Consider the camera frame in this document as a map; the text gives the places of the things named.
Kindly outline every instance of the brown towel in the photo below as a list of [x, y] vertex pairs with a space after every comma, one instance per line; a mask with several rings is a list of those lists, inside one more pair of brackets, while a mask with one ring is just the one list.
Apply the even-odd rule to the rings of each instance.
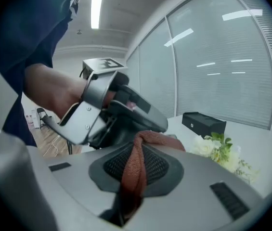
[[141, 131], [134, 138], [134, 147], [125, 165], [121, 181], [121, 199], [125, 218], [130, 218], [141, 203], [141, 195], [146, 187], [146, 172], [142, 143], [152, 143], [169, 146], [185, 151], [182, 143], [169, 136], [153, 131]]

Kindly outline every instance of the ceiling light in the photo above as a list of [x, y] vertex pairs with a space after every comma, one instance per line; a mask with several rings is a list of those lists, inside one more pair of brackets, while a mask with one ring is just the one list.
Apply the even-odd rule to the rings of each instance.
[[204, 66], [210, 66], [210, 65], [215, 65], [215, 63], [201, 64], [201, 65], [197, 65], [197, 67], [204, 67]]
[[247, 16], [262, 16], [263, 10], [261, 9], [254, 9], [254, 10], [240, 10], [233, 13], [227, 13], [222, 16], [222, 19], [224, 21], [241, 18], [241, 17], [247, 17]]
[[185, 37], [185, 36], [187, 36], [187, 35], [190, 35], [190, 34], [193, 33], [193, 32], [194, 32], [194, 31], [193, 31], [191, 28], [189, 28], [189, 29], [183, 31], [182, 33], [178, 34], [177, 36], [175, 36], [175, 37], [172, 39], [172, 41], [169, 40], [167, 43], [164, 44], [164, 46], [169, 47], [172, 43], [175, 43], [176, 41], [182, 39], [183, 37]]
[[242, 60], [231, 60], [231, 63], [237, 63], [237, 62], [251, 62], [252, 59], [242, 59]]
[[102, 0], [92, 0], [91, 2], [91, 28], [99, 28], [99, 17], [101, 12]]

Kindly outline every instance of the cloth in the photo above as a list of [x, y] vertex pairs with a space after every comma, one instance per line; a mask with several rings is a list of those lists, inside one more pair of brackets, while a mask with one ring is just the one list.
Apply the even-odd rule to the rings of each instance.
[[36, 146], [21, 105], [25, 68], [52, 67], [55, 47], [78, 11], [79, 0], [14, 0], [0, 17], [0, 73], [18, 94], [3, 131]]
[[165, 145], [185, 151], [182, 143], [172, 137], [153, 131], [141, 131], [134, 138], [134, 146], [125, 165], [121, 180], [120, 195], [124, 217], [129, 219], [141, 204], [141, 195], [146, 187], [146, 172], [142, 143]]

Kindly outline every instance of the dark blue shirt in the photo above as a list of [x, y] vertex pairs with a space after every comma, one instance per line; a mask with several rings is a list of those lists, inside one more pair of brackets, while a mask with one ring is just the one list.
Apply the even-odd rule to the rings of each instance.
[[52, 67], [55, 47], [77, 10], [76, 0], [14, 0], [0, 18], [0, 73], [18, 94], [3, 130], [26, 145], [36, 146], [21, 105], [25, 68]]

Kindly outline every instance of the chair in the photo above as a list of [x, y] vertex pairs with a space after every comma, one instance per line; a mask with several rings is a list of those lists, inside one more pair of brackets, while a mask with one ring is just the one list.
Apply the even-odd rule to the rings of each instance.
[[38, 115], [39, 115], [39, 123], [40, 123], [40, 128], [41, 128], [42, 126], [46, 125], [44, 122], [41, 123], [43, 121], [42, 120], [42, 118], [43, 118], [43, 114], [42, 113], [44, 112], [45, 115], [47, 115], [47, 113], [46, 113], [46, 111], [43, 108], [37, 108], [36, 111], [38, 112]]

